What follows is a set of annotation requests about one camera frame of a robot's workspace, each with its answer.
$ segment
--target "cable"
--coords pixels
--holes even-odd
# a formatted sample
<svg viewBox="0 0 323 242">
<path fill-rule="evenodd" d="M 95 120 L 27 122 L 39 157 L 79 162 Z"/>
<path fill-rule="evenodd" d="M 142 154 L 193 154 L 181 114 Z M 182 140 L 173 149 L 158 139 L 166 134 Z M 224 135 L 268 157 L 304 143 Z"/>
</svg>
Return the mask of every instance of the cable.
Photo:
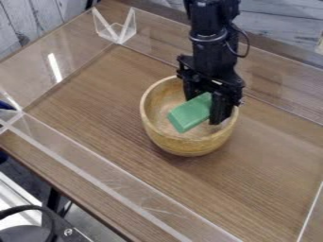
<svg viewBox="0 0 323 242">
<path fill-rule="evenodd" d="M 248 55 L 248 52 L 249 52 L 249 39 L 248 39 L 248 37 L 246 37 L 246 33 L 245 33 L 240 28 L 237 28 L 237 26 L 233 25 L 232 23 L 229 24 L 229 26 L 230 26 L 230 27 L 232 27 L 238 33 L 241 33 L 241 35 L 244 36 L 244 38 L 245 38 L 245 42 L 246 42 L 246 49 L 245 49 L 244 54 L 240 55 L 240 54 L 232 49 L 232 47 L 230 47 L 230 45 L 229 45 L 228 42 L 225 42 L 225 46 L 226 46 L 226 48 L 228 48 L 228 50 L 229 50 L 229 52 L 232 53 L 233 56 L 236 56 L 236 57 L 238 57 L 238 58 L 245 58 L 246 55 Z"/>
<path fill-rule="evenodd" d="M 26 210 L 38 210 L 39 212 L 42 212 L 49 217 L 50 232 L 49 232 L 43 242 L 53 242 L 53 239 L 54 239 L 54 236 L 55 236 L 54 235 L 54 230 L 55 230 L 54 218 L 53 218 L 51 213 L 45 208 L 41 208 L 41 207 L 34 206 L 34 205 L 23 205 L 23 206 L 18 206 L 18 207 L 14 207 L 14 208 L 9 208 L 6 210 L 0 211 L 0 220 L 2 220 L 5 217 L 11 216 L 17 213 L 21 213 Z"/>
</svg>

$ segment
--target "green block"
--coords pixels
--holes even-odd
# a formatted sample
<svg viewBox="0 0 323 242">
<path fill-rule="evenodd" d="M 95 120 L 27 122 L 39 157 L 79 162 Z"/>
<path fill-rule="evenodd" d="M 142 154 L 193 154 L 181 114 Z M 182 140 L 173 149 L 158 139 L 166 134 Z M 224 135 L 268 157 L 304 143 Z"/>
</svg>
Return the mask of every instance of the green block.
<svg viewBox="0 0 323 242">
<path fill-rule="evenodd" d="M 169 111 L 168 120 L 177 132 L 186 132 L 209 118 L 210 104 L 212 96 L 204 93 Z"/>
</svg>

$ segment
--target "acrylic bracket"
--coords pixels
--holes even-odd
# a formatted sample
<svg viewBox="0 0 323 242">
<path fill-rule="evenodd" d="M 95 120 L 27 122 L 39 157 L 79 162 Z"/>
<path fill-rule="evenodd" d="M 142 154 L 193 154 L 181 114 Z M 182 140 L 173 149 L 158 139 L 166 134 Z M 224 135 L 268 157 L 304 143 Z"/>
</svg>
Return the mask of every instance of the acrylic bracket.
<svg viewBox="0 0 323 242">
<path fill-rule="evenodd" d="M 94 19 L 95 32 L 99 37 L 110 42 L 122 44 L 135 34 L 135 19 L 134 9 L 130 8 L 126 14 L 126 19 L 122 25 L 106 22 L 95 8 L 91 8 L 91 14 Z"/>
</svg>

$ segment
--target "transparent plastic wall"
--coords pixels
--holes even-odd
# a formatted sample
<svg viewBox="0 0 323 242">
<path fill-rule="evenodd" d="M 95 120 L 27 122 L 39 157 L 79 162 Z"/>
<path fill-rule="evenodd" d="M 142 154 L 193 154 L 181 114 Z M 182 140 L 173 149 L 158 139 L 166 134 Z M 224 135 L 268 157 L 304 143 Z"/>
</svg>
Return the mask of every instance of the transparent plastic wall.
<svg viewBox="0 0 323 242">
<path fill-rule="evenodd" d="M 95 34 L 86 11 L 0 62 L 0 100 L 23 109 L 111 44 Z"/>
<path fill-rule="evenodd" d="M 17 107 L 17 111 L 0 112 L 0 133 L 14 133 L 178 241 L 240 241 L 216 224 L 135 179 L 105 157 L 19 111 L 113 43 L 176 66 L 176 56 L 190 53 L 188 31 L 185 25 L 139 9 L 110 11 L 109 8 L 98 7 L 83 13 L 1 63 L 1 98 Z M 254 63 L 254 58 L 261 60 L 261 63 Z M 289 61 L 288 68 L 281 70 L 276 67 L 282 60 L 260 49 L 250 49 L 249 57 L 241 60 L 237 66 L 246 82 L 245 92 L 261 101 L 323 123 L 323 117 L 318 115 L 321 101 L 314 95 L 314 88 L 321 88 L 323 84 L 318 79 L 312 78 L 317 74 L 323 77 L 323 71 L 306 66 L 309 71 L 302 72 L 301 78 L 310 78 L 305 82 L 298 78 L 304 64 Z M 264 76 L 261 85 L 252 82 L 254 75 Z M 265 75 L 273 76 L 273 83 Z M 300 89 L 312 91 L 312 95 L 298 96 Z M 300 103 L 302 107 L 304 104 L 308 107 L 305 110 L 298 108 Z M 312 218 L 313 216 L 306 219 L 300 239 L 310 230 L 308 226 Z"/>
<path fill-rule="evenodd" d="M 318 242 L 323 238 L 323 182 L 320 183 L 308 216 L 296 242 Z"/>
</svg>

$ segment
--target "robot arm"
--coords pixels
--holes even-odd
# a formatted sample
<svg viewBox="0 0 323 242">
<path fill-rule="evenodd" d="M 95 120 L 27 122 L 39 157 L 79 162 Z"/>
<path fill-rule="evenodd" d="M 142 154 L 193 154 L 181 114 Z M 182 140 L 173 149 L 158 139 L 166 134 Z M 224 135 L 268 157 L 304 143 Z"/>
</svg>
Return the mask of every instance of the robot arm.
<svg viewBox="0 0 323 242">
<path fill-rule="evenodd" d="M 232 24 L 240 14 L 238 3 L 240 0 L 184 0 L 193 55 L 177 57 L 177 76 L 184 82 L 186 100 L 204 92 L 212 94 L 210 125 L 229 117 L 233 106 L 241 104 L 244 82 L 234 65 L 237 57 L 246 53 L 237 54 L 241 31 Z"/>
</svg>

